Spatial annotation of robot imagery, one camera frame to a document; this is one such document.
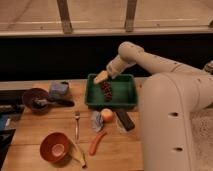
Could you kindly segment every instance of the metal fork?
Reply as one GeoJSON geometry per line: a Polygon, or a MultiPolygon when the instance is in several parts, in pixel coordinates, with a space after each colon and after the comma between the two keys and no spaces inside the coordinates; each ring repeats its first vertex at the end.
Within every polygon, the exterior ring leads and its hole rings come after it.
{"type": "Polygon", "coordinates": [[[80,112],[75,111],[75,120],[76,120],[76,127],[75,127],[75,139],[78,140],[79,138],[79,119],[80,119],[80,112]]]}

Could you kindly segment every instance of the banana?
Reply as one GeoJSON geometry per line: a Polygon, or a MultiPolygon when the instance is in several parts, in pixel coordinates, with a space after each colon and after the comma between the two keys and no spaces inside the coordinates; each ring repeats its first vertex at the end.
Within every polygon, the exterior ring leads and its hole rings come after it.
{"type": "Polygon", "coordinates": [[[85,156],[84,156],[84,153],[83,151],[81,150],[81,148],[72,140],[71,141],[71,148],[70,148],[70,151],[69,151],[69,154],[70,156],[79,161],[82,168],[85,168],[86,167],[86,161],[85,161],[85,156]]]}

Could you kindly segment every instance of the red bowl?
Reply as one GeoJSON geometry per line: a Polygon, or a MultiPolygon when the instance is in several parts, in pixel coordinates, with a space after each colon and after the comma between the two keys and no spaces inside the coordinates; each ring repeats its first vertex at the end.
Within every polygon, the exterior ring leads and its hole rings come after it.
{"type": "Polygon", "coordinates": [[[31,88],[25,91],[24,94],[22,95],[22,102],[25,106],[30,108],[35,113],[44,112],[50,107],[50,105],[45,105],[42,108],[36,108],[33,105],[33,101],[36,98],[47,99],[49,98],[49,93],[46,90],[41,88],[31,88]]]}
{"type": "Polygon", "coordinates": [[[56,132],[48,135],[41,143],[41,157],[50,162],[57,163],[65,158],[70,148],[70,140],[63,133],[56,132]]]}

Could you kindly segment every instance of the peach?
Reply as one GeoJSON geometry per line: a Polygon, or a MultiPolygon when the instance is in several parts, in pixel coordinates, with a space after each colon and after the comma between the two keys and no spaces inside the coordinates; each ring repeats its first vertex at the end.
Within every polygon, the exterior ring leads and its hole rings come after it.
{"type": "Polygon", "coordinates": [[[104,122],[111,122],[114,118],[113,111],[108,108],[102,109],[100,113],[104,122]]]}

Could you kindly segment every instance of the green tray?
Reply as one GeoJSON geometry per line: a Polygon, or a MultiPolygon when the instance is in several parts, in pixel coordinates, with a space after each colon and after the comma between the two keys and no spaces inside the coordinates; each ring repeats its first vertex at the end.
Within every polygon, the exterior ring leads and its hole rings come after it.
{"type": "Polygon", "coordinates": [[[85,103],[89,108],[133,108],[137,105],[137,93],[133,75],[121,74],[115,79],[108,79],[112,87],[112,100],[105,102],[100,85],[95,85],[93,79],[97,74],[89,74],[85,94],[85,103]]]}

